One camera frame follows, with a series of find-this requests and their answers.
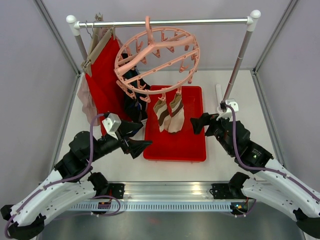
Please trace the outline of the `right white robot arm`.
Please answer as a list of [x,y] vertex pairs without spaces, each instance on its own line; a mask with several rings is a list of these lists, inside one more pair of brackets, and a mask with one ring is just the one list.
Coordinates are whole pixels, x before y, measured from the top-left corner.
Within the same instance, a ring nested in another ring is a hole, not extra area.
[[253,142],[250,131],[239,120],[203,113],[199,118],[191,118],[190,122],[195,134],[207,127],[205,136],[214,136],[240,168],[273,186],[262,186],[254,178],[237,172],[228,183],[231,196],[262,202],[287,215],[307,235],[316,239],[320,237],[320,193],[289,172],[269,151]]

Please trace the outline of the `black sports sock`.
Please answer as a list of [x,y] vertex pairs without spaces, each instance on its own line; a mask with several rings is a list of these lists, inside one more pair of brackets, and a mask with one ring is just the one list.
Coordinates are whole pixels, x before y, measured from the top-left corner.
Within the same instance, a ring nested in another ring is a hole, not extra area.
[[124,94],[124,112],[135,123],[148,118],[147,103],[141,99],[133,99]]
[[124,66],[125,64],[129,63],[133,58],[133,55],[129,55],[128,53],[122,53],[118,61],[118,66]]

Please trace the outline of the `brown beige striped sock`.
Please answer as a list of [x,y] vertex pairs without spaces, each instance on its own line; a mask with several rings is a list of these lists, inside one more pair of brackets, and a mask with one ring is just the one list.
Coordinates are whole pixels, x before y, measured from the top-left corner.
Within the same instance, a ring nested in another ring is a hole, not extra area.
[[165,100],[158,99],[153,107],[153,111],[157,117],[159,131],[168,131],[171,123],[171,115]]

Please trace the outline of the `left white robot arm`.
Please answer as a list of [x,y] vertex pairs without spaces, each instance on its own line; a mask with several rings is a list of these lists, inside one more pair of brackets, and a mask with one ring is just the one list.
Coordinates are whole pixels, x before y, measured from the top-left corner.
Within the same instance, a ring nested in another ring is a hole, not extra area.
[[57,216],[74,205],[89,199],[109,199],[117,203],[113,214],[121,209],[120,198],[101,172],[93,172],[92,163],[121,149],[137,158],[152,142],[132,137],[144,126],[107,114],[103,120],[106,134],[95,139],[93,131],[77,133],[69,143],[69,152],[57,162],[47,178],[26,198],[0,209],[6,220],[7,239],[31,240]]

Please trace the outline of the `pink round clip hanger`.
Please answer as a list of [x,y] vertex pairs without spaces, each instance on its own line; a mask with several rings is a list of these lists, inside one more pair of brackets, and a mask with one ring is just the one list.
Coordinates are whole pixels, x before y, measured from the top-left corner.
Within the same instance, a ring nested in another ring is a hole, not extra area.
[[[118,66],[122,53],[134,58]],[[152,27],[145,24],[145,31],[130,38],[118,51],[114,62],[116,83],[132,99],[140,98],[149,103],[151,95],[164,95],[170,91],[181,93],[184,84],[191,84],[198,70],[200,47],[196,36],[171,26]],[[168,87],[147,89],[141,81],[154,77],[160,71],[178,70],[178,77]]]

